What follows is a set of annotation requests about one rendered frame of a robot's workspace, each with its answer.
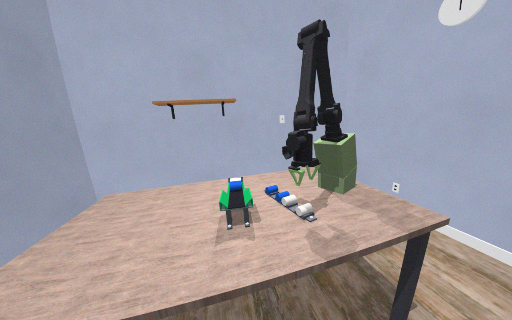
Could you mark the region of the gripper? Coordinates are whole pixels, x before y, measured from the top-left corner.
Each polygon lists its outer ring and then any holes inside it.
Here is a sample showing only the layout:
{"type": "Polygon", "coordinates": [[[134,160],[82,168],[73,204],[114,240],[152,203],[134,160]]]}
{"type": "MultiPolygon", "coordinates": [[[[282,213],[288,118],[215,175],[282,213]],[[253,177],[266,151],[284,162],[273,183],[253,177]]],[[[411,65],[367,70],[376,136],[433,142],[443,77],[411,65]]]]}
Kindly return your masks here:
{"type": "Polygon", "coordinates": [[[321,163],[318,161],[317,158],[313,158],[312,157],[312,147],[305,148],[305,150],[304,150],[304,148],[302,148],[301,149],[301,161],[295,161],[294,160],[294,161],[292,161],[291,166],[288,167],[288,170],[291,173],[291,175],[293,177],[293,180],[295,181],[297,186],[300,186],[301,181],[302,181],[302,179],[304,177],[304,173],[305,173],[304,170],[300,170],[300,168],[298,168],[300,166],[301,167],[305,167],[306,166],[309,179],[313,180],[316,172],[318,171],[319,167],[321,166],[321,163]],[[312,175],[310,173],[310,167],[315,167],[315,170],[314,170],[312,175]],[[297,182],[297,179],[296,179],[295,172],[300,175],[298,182],[297,182]]]}

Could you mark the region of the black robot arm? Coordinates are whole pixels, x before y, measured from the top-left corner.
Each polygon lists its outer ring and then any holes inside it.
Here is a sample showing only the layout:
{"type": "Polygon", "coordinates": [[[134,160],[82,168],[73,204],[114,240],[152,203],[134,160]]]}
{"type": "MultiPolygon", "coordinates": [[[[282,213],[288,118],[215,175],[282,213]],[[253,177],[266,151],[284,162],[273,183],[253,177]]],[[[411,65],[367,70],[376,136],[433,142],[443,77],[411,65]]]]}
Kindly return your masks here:
{"type": "Polygon", "coordinates": [[[295,131],[288,133],[286,146],[282,147],[282,154],[286,160],[293,157],[293,160],[301,161],[301,149],[312,147],[313,135],[308,132],[315,131],[318,124],[325,125],[326,130],[325,135],[320,137],[321,140],[340,142],[348,137],[348,134],[342,133],[340,129],[343,112],[340,103],[335,102],[332,93],[328,61],[329,37],[330,33],[325,20],[317,20],[303,27],[297,35],[297,46],[303,49],[303,56],[299,97],[296,112],[293,115],[293,130],[295,131]],[[317,108],[317,117],[314,104],[316,71],[320,89],[320,106],[317,108]]]}

